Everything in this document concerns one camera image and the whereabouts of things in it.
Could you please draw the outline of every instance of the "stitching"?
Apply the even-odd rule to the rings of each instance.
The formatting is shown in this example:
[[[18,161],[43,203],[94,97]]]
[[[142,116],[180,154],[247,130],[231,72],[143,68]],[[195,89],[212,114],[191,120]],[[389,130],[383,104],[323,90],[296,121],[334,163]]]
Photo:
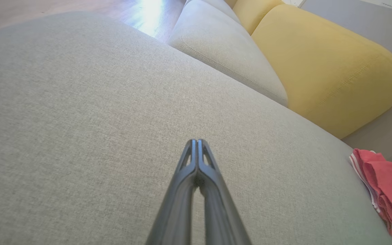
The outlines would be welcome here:
[[[304,116],[308,116],[311,112],[313,112],[314,110],[318,109],[319,107],[322,106],[322,104],[324,104],[328,99],[332,98],[334,94],[338,93],[346,84],[348,84],[350,81],[352,81],[354,78],[356,78],[357,76],[361,75],[362,72],[364,72],[364,70],[366,70],[367,68],[369,68],[372,64],[375,63],[375,61],[381,57],[381,54],[378,54],[371,62],[369,62],[367,65],[364,65],[359,71],[357,71],[355,74],[353,74],[352,76],[350,76],[350,78],[348,78],[347,80],[345,80],[342,84],[340,84],[335,90],[331,91],[330,93],[328,93],[327,96],[325,96],[325,98],[323,98],[322,100],[320,100],[319,102],[317,102],[315,104],[314,107],[312,107],[311,109],[309,109]]]
[[[266,88],[262,87],[261,85],[259,85],[259,84],[255,83],[255,82],[253,82],[252,80],[250,80],[250,79],[248,79],[248,78],[246,78],[246,77],[244,77],[244,76],[242,76],[242,75],[236,73],[235,71],[232,71],[232,70],[226,68],[224,65],[222,65],[222,64],[220,64],[220,63],[218,63],[218,62],[215,62],[214,60],[212,60],[212,59],[208,58],[207,56],[204,56],[203,54],[201,54],[201,53],[199,53],[198,51],[194,50],[193,48],[191,48],[190,46],[188,46],[188,45],[185,43],[185,41],[182,39],[182,36],[179,37],[179,39],[181,39],[182,43],[183,43],[187,48],[191,49],[191,50],[194,51],[195,53],[197,53],[197,54],[199,54],[200,56],[202,56],[203,59],[207,59],[207,60],[209,60],[209,61],[211,61],[211,62],[213,62],[213,63],[215,63],[215,64],[221,66],[224,70],[230,71],[231,73],[233,73],[233,74],[239,76],[240,78],[242,78],[242,79],[248,81],[249,83],[254,84],[255,86],[257,86],[257,87],[263,89],[264,91],[266,91],[266,92],[269,93],[270,95],[272,95],[272,96],[274,96],[274,97],[280,99],[280,100],[283,101],[283,102],[286,102],[286,104],[288,103],[288,100],[283,99],[283,98],[280,98],[279,96],[275,95],[274,93],[272,93],[271,91],[269,91],[269,90],[267,90]]]

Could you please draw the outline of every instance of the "folded red cloth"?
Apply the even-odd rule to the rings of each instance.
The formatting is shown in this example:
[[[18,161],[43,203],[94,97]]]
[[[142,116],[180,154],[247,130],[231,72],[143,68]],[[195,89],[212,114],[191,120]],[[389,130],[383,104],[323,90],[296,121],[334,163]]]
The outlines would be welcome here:
[[[372,205],[392,235],[392,162],[380,153],[354,149],[350,161],[370,192]]]

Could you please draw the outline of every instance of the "yellow backrest cushion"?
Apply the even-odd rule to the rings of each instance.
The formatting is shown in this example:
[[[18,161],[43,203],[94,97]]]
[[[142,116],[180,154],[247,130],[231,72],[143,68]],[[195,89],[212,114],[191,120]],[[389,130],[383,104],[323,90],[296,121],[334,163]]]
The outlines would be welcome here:
[[[284,3],[281,0],[237,0],[233,10],[244,29],[252,35],[267,12],[280,4]]]
[[[280,5],[252,38],[284,85],[288,107],[338,138],[392,106],[392,54],[352,31]]]

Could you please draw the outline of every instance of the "wooden floor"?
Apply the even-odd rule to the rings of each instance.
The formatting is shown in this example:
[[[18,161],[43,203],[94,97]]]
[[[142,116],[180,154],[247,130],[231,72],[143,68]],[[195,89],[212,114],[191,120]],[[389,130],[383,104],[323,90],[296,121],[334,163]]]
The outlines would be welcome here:
[[[46,15],[91,11],[165,42],[185,0],[0,0],[0,28]]]

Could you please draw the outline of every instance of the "gray sofa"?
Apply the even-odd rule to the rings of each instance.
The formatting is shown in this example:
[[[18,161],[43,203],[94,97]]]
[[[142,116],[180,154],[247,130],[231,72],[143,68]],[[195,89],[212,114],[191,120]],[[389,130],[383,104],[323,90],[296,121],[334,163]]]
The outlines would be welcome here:
[[[254,244],[392,244],[352,149],[263,94],[95,14],[0,30],[0,244],[143,244],[190,138]]]

